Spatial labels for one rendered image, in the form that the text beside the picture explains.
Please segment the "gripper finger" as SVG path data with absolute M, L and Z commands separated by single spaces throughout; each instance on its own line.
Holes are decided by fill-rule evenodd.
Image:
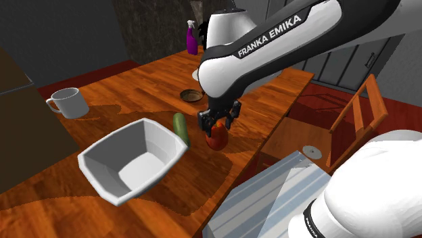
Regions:
M 200 111 L 197 113 L 197 121 L 200 129 L 206 133 L 208 137 L 212 136 L 212 127 L 215 125 L 215 118 L 212 110 Z
M 231 111 L 226 116 L 225 127 L 227 130 L 231 128 L 231 124 L 234 121 L 234 119 L 239 117 L 240 110 L 241 110 L 241 103 L 239 101 L 235 101 L 233 103 L 233 107 Z

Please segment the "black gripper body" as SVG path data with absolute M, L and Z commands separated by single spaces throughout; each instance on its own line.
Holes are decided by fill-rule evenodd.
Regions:
M 227 99 L 223 97 L 215 98 L 208 97 L 208 109 L 213 111 L 213 117 L 218 120 L 222 117 L 227 116 L 233 107 L 233 103 L 236 99 Z

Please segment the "red apple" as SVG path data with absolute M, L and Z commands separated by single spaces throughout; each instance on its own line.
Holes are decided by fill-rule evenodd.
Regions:
M 228 144 L 228 132 L 226 127 L 221 122 L 217 122 L 211 130 L 211 137 L 206 135 L 206 143 L 209 148 L 220 151 Z

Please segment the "green cucumber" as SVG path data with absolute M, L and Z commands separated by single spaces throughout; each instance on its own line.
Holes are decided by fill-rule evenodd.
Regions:
M 174 133 L 178 135 L 188 147 L 191 146 L 187 131 L 186 119 L 182 113 L 178 112 L 173 116 L 173 130 Z

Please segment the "small brown bowl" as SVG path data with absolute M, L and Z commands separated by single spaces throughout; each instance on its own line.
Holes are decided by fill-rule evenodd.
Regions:
M 200 101 L 204 96 L 203 91 L 198 91 L 195 89 L 185 89 L 180 92 L 179 96 L 183 101 L 192 103 L 196 101 Z

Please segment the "wooden chair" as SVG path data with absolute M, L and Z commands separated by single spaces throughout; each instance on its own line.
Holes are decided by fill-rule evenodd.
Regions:
M 365 91 L 367 92 L 373 115 L 373 120 L 368 125 L 364 124 L 360 105 L 360 95 Z M 338 146 L 340 140 L 333 139 L 333 134 L 349 110 L 353 111 L 355 140 L 343 150 Z M 304 155 L 302 152 L 303 146 L 311 145 L 318 148 L 323 155 L 319 160 L 309 158 L 311 162 L 315 163 L 327 174 L 332 175 L 335 170 L 367 142 L 372 132 L 387 116 L 388 111 L 375 76 L 370 74 L 329 129 L 283 117 L 263 145 L 261 154 L 258 156 L 256 171 L 261 172 L 269 168 L 295 151 Z

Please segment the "purple spray bottle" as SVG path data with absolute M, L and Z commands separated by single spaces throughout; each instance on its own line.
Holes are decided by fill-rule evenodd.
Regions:
M 187 46 L 187 52 L 191 55 L 197 55 L 198 54 L 198 44 L 197 40 L 193 35 L 193 29 L 194 29 L 194 20 L 188 20 L 188 29 L 187 29 L 187 36 L 186 36 L 186 46 Z

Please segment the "wooden table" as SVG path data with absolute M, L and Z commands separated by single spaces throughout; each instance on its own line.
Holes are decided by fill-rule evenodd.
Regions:
M 84 86 L 90 105 L 82 119 L 62 119 L 81 149 L 140 118 L 172 127 L 175 113 L 188 124 L 190 149 L 152 189 L 121 206 L 102 199 L 71 155 L 0 194 L 0 238 L 202 238 L 202 230 L 240 181 L 274 128 L 310 82 L 288 68 L 241 98 L 229 144 L 211 150 L 198 128 L 206 102 L 185 103 L 197 89 L 199 57 L 182 51 Z

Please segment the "small white disc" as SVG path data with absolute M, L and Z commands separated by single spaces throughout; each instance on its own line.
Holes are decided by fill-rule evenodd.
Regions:
M 302 152 L 306 157 L 312 160 L 319 160 L 323 157 L 321 151 L 318 148 L 311 145 L 303 146 Z

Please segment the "striped robot stand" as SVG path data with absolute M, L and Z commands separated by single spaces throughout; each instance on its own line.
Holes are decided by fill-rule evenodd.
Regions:
M 327 186 L 330 176 L 299 151 L 234 188 L 203 238 L 289 238 L 288 224 Z

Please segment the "white square bowl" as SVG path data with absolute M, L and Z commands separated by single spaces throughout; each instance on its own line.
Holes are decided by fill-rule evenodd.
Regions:
M 142 118 L 78 154 L 78 165 L 100 197 L 115 206 L 157 185 L 188 150 L 178 135 Z

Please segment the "grey panelled door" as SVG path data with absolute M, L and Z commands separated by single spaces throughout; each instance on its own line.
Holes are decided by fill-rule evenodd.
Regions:
M 313 73 L 314 84 L 354 94 L 368 75 L 381 72 L 403 37 L 401 34 L 321 54 L 293 68 Z

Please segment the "white mug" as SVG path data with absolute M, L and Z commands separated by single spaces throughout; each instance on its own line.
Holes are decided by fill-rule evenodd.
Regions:
M 89 112 L 82 93 L 75 87 L 60 89 L 45 102 L 53 112 L 62 114 L 67 119 L 80 118 Z

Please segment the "dark brown cabinet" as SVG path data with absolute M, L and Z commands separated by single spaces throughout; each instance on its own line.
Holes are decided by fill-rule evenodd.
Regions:
M 34 83 L 0 47 L 0 194 L 78 150 Z

